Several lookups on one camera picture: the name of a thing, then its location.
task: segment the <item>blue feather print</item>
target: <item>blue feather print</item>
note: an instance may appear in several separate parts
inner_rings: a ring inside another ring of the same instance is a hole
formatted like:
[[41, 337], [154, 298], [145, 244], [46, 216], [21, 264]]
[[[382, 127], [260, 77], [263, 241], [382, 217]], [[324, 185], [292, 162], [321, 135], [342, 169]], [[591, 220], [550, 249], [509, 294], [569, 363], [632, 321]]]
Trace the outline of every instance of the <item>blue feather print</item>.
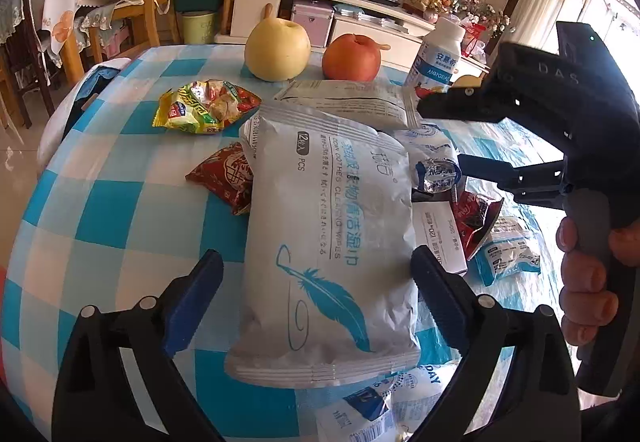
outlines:
[[283, 252], [287, 253], [287, 263], [291, 262], [289, 247], [280, 245], [276, 256], [276, 265], [290, 276], [298, 279], [300, 288], [304, 289], [323, 316], [337, 321], [349, 330], [358, 349], [363, 352], [371, 352], [364, 315], [353, 296], [337, 283], [318, 276], [317, 268], [308, 268], [304, 272], [298, 272], [284, 265], [280, 260]]

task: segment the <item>barcode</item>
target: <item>barcode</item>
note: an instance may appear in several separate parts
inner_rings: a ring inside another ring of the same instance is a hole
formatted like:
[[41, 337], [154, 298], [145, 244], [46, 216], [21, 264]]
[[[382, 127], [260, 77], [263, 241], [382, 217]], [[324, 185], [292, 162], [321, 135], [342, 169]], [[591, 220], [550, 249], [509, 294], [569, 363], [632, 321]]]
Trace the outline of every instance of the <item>barcode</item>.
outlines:
[[371, 426], [356, 431], [349, 435], [349, 442], [372, 442], [394, 426], [394, 417], [391, 411], [387, 411]]

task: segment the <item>tiled floor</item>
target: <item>tiled floor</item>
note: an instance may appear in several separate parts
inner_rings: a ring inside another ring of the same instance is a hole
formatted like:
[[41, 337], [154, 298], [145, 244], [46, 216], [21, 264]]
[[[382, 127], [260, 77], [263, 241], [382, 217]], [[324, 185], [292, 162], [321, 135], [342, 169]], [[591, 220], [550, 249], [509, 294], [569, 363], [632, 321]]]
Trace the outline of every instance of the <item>tiled floor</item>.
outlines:
[[[51, 92], [55, 106], [68, 91], [69, 88], [63, 86]], [[9, 265], [22, 213], [36, 185], [36, 151], [49, 120], [39, 91], [27, 93], [24, 101], [33, 125], [17, 130], [0, 126], [0, 266], [4, 267]]]

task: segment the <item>apple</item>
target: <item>apple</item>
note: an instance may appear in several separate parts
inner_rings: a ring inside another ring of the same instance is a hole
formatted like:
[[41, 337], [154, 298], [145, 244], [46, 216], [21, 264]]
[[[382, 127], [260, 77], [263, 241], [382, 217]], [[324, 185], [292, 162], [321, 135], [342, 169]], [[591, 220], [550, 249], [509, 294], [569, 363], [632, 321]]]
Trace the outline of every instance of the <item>apple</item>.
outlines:
[[265, 7], [265, 18], [252, 30], [244, 47], [244, 63], [262, 80], [276, 82], [302, 73], [311, 55], [311, 43], [301, 25], [271, 16], [271, 5]]
[[390, 49], [388, 44], [378, 44], [367, 36], [342, 35], [324, 51], [322, 73], [334, 80], [373, 80], [380, 69], [380, 50]]

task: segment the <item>finger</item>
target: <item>finger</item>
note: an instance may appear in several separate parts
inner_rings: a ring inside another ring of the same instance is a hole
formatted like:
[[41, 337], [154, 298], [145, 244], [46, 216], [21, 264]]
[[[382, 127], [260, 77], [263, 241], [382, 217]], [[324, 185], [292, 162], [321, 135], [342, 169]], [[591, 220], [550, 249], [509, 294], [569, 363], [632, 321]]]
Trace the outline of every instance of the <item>finger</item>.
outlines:
[[564, 255], [560, 272], [564, 286], [571, 292], [600, 292], [607, 281], [604, 265], [579, 250]]
[[579, 325], [567, 316], [562, 317], [561, 328], [566, 342], [574, 346], [582, 346], [590, 343], [598, 333], [598, 327]]
[[574, 221], [565, 216], [556, 231], [556, 245], [562, 252], [569, 252], [575, 248], [576, 243], [578, 243], [578, 230], [575, 228]]
[[613, 255], [629, 267], [640, 266], [640, 219], [625, 229], [615, 229], [609, 234], [609, 248]]
[[593, 294], [571, 292], [565, 287], [559, 302], [564, 314], [579, 325], [604, 326], [618, 311], [618, 297], [606, 290]]

